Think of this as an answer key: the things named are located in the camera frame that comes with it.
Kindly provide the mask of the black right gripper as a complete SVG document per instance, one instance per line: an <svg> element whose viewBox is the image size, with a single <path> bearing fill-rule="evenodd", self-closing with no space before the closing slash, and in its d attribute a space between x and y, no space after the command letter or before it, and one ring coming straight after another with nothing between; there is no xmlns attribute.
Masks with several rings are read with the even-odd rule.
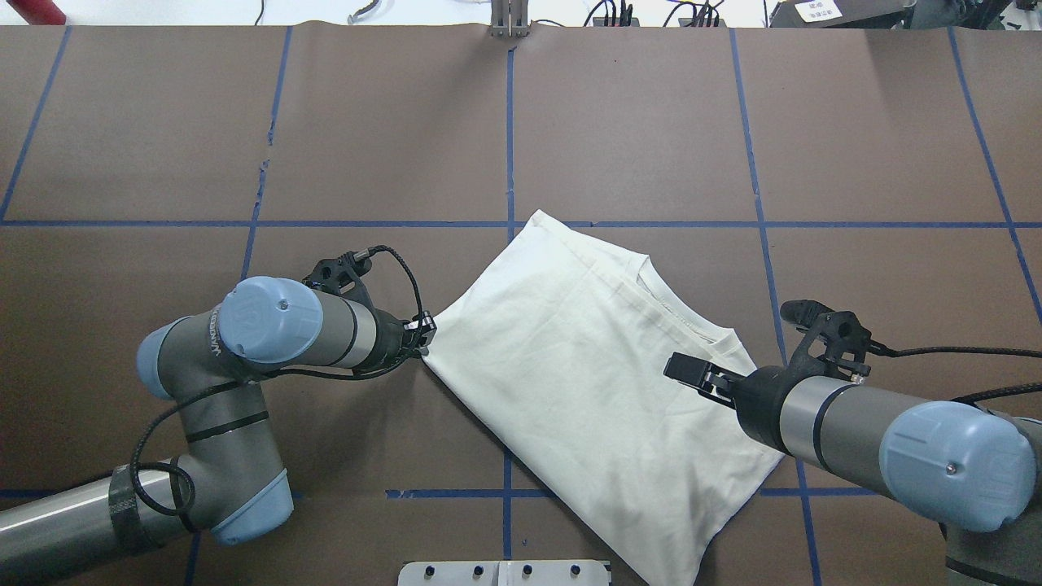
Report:
<svg viewBox="0 0 1042 586"><path fill-rule="evenodd" d="M738 381L737 372L701 357L674 352L667 359L663 375L700 391L708 400L733 405L739 426L749 438L767 448L789 451L782 440L779 418L794 384L782 366L763 367Z"/></svg>

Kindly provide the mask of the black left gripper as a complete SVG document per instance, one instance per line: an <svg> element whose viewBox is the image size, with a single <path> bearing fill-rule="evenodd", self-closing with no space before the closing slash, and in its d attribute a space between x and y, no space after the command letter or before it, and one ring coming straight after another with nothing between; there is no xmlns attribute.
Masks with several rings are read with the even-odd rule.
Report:
<svg viewBox="0 0 1042 586"><path fill-rule="evenodd" d="M377 340L374 346L376 362L370 374L381 376L406 363L410 357L427 356L436 326L431 313L421 313L412 320L395 318L391 314L376 314Z"/></svg>

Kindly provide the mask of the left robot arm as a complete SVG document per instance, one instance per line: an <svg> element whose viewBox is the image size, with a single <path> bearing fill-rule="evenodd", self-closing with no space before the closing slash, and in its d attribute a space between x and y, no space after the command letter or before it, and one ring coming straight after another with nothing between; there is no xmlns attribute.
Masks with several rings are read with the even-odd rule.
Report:
<svg viewBox="0 0 1042 586"><path fill-rule="evenodd" d="M171 407L108 477L2 513L2 582L47 584L199 531L235 545L294 509L260 384L296 374L367 381L420 356L431 313L401 320L315 283L241 280L204 314L141 342L138 376Z"/></svg>

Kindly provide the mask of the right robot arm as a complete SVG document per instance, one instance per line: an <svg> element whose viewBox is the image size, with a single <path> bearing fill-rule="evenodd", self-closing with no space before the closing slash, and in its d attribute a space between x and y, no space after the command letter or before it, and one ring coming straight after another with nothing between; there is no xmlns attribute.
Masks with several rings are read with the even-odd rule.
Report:
<svg viewBox="0 0 1042 586"><path fill-rule="evenodd" d="M748 375L675 352L663 374L743 433L942 527L952 585L1038 585L1040 422L779 367Z"/></svg>

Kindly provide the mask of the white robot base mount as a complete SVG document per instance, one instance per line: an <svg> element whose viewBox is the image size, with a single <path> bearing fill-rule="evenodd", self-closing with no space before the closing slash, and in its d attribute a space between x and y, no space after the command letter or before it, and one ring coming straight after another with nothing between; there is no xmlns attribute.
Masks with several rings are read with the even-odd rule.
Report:
<svg viewBox="0 0 1042 586"><path fill-rule="evenodd" d="M410 562L398 585L613 585L609 562L593 559Z"/></svg>

